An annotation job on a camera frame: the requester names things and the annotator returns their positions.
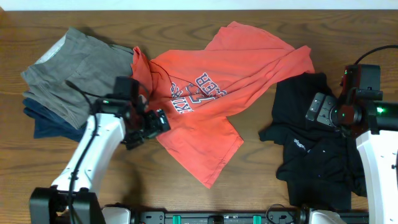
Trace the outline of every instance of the green light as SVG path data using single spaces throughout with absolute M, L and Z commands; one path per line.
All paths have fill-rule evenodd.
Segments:
M 377 108 L 377 112 L 383 113 L 383 112 L 384 112 L 384 109 L 383 109 L 383 108 Z

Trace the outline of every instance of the folded blue clothing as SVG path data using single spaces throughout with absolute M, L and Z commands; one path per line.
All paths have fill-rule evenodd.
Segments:
M 83 137 L 86 129 L 85 126 L 80 129 L 75 129 L 63 118 L 31 98 L 24 99 L 23 104 L 26 106 L 24 113 L 35 119 L 33 138 L 63 136 L 79 142 Z

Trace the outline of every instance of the wooden table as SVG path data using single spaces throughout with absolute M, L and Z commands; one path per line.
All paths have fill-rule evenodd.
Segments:
M 316 71 L 339 94 L 344 66 L 380 45 L 396 44 L 396 11 L 106 11 L 5 12 L 0 19 L 0 223 L 29 223 L 29 197 L 48 187 L 77 144 L 65 138 L 33 139 L 34 120 L 23 114 L 20 73 L 67 31 L 76 27 L 107 43 L 139 46 L 149 58 L 169 49 L 200 50 L 231 21 L 260 27 L 282 40 L 312 48 Z M 363 62 L 382 66 L 385 100 L 398 98 L 397 50 Z M 285 182 L 275 177 L 282 147 L 260 142 L 272 121 L 275 85 L 251 107 L 229 117 L 244 144 L 209 190 L 157 142 L 133 151 L 120 146 L 104 178 L 99 200 L 167 210 L 265 210 L 289 206 Z M 353 196 L 355 209 L 366 198 Z

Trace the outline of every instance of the red hoodie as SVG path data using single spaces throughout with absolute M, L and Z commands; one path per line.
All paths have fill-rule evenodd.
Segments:
M 226 116 L 250 106 L 272 84 L 313 73 L 307 46 L 295 50 L 278 37 L 232 22 L 204 50 L 169 50 L 149 63 L 134 48 L 133 78 L 163 109 L 171 130 L 158 141 L 210 188 L 243 140 Z

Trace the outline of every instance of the folded gray clothing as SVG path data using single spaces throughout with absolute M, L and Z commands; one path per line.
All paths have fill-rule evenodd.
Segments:
M 112 92 L 116 77 L 132 75 L 132 55 L 129 48 L 105 44 L 71 27 L 58 52 L 22 72 L 30 88 L 23 95 L 78 129 L 87 120 L 89 106 L 79 92 L 65 84 L 65 80 L 85 92 L 103 96 Z M 96 99 L 94 96 L 88 98 L 92 103 Z

